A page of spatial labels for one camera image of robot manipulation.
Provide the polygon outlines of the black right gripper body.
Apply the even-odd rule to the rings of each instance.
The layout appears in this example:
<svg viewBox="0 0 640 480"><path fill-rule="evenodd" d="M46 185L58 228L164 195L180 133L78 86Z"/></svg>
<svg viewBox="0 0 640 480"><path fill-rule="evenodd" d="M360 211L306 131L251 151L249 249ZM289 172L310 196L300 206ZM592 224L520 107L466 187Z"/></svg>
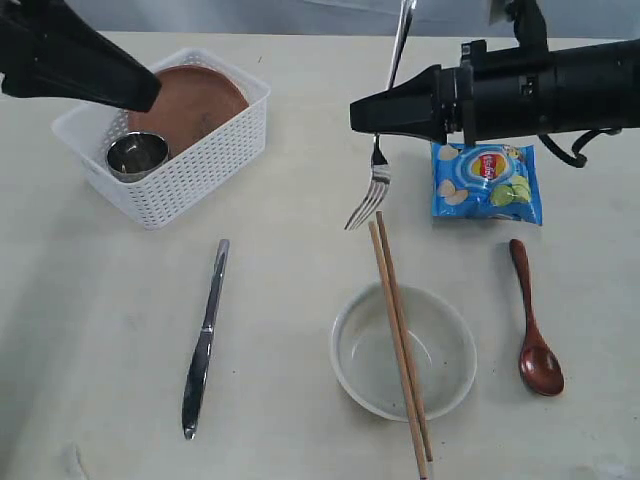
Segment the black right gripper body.
<svg viewBox="0 0 640 480"><path fill-rule="evenodd" d="M481 65L486 54L486 41L474 40L461 46L458 66L435 66L433 113L436 133L433 142L446 144L448 136L456 132L463 134L464 144L468 147L488 139L481 130L474 93L475 68Z"/></svg>

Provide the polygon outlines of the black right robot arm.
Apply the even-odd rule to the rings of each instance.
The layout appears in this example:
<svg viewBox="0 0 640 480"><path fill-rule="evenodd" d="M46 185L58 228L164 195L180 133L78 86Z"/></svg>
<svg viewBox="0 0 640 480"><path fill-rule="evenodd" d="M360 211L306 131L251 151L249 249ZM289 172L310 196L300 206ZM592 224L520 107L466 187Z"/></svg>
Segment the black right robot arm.
<svg viewBox="0 0 640 480"><path fill-rule="evenodd" d="M601 134L639 125L639 43L552 51L534 1L502 1L517 47L463 44L458 66L431 65L412 79L350 106L352 130L444 143L537 136L557 158L585 166L581 150Z"/></svg>

